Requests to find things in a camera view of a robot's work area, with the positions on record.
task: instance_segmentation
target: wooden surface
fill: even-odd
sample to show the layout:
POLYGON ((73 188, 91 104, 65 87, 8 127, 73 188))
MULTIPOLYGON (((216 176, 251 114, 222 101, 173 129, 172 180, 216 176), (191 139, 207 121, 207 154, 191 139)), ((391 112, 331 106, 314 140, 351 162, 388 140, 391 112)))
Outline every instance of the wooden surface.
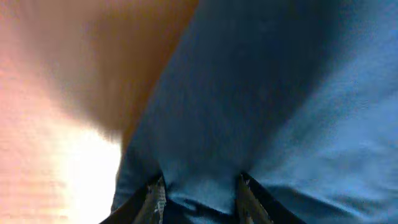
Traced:
POLYGON ((0 223, 109 214, 120 148, 195 6, 0 1, 0 223))

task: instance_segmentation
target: blue jeans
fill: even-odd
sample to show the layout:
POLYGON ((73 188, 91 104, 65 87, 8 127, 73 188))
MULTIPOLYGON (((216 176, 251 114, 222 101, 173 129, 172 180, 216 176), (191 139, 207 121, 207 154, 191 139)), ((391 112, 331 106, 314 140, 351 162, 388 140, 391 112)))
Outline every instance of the blue jeans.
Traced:
POLYGON ((226 223, 211 211, 232 214, 246 170, 307 223, 397 223, 397 16, 390 0, 200 1, 113 208, 161 170, 184 208, 167 213, 226 223))

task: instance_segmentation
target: bright light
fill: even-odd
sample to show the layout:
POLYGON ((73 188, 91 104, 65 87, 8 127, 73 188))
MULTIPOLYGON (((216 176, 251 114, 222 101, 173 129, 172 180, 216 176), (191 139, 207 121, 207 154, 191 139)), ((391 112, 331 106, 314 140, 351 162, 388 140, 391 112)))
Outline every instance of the bright light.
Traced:
POLYGON ((120 142, 111 143, 96 131, 77 131, 64 161, 63 177, 72 223, 99 223, 111 208, 115 176, 120 162, 120 142))

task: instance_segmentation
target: denim fabric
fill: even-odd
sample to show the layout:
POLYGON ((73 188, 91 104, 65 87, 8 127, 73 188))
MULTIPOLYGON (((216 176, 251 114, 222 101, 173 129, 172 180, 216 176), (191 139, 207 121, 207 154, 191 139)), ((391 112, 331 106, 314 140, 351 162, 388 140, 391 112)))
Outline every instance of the denim fabric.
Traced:
POLYGON ((307 223, 398 223, 397 27, 390 0, 200 1, 113 208, 161 170, 179 215, 228 223, 246 170, 307 223))

